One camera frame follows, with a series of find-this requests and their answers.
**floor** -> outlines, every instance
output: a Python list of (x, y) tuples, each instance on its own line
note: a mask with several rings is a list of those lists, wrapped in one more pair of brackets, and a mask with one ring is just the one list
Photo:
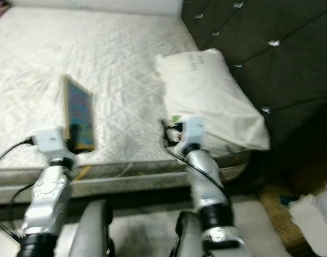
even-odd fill
[[(233, 202), (236, 226), (253, 257), (289, 257), (264, 207), (254, 196), (239, 196)], [(115, 211), (110, 233), (115, 242), (116, 256), (168, 257), (176, 241), (174, 230), (178, 214), (190, 206), (189, 202), (180, 202)], [(76, 229), (76, 223), (64, 227), (56, 257), (68, 256)], [(0, 257), (15, 256), (17, 250), (17, 244), (0, 232)]]

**quilted mattress surface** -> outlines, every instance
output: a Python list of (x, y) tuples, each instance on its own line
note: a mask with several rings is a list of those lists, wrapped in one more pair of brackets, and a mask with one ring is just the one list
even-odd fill
[[(158, 119), (166, 116), (158, 54), (196, 50), (179, 19), (13, 7), (0, 18), (0, 153), (31, 130), (65, 125), (60, 77), (94, 93), (97, 150), (79, 164), (163, 161)], [(42, 167), (21, 146), (1, 168)]]

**white pillow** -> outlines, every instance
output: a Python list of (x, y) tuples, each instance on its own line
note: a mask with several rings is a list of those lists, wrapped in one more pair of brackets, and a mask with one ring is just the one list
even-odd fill
[(204, 117), (203, 148), (213, 156), (270, 148), (264, 118), (233, 79), (218, 50), (159, 55), (156, 67), (166, 84), (169, 116)]

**white wall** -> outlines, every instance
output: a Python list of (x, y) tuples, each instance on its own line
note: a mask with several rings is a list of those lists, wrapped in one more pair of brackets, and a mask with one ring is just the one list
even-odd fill
[(183, 0), (10, 0), (13, 5), (180, 16)]

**dark gray headboard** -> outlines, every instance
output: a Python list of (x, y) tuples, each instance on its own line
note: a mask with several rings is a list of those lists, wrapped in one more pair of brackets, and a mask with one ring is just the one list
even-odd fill
[(327, 0), (186, 0), (182, 18), (200, 50), (223, 53), (266, 119), (272, 150), (254, 154), (243, 183), (294, 169), (324, 147)]

